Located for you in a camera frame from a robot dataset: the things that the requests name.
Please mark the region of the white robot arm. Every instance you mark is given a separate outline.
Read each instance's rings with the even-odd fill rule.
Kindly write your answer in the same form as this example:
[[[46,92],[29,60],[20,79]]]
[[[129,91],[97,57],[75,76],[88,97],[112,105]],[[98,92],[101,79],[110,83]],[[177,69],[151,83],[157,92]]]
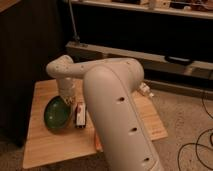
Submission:
[[[144,79],[142,65],[132,58],[75,63],[63,55],[46,66],[60,95],[69,95],[67,78],[83,80],[83,95],[100,138],[110,171],[164,171],[140,119],[132,93]]]

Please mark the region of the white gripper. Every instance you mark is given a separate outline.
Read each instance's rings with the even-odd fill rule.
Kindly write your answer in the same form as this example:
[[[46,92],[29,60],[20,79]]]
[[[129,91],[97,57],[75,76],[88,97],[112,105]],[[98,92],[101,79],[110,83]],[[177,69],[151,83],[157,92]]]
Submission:
[[[69,104],[75,103],[75,97],[73,97],[75,95],[75,84],[71,78],[60,79],[58,91],[65,103],[67,103],[67,99],[69,99]]]

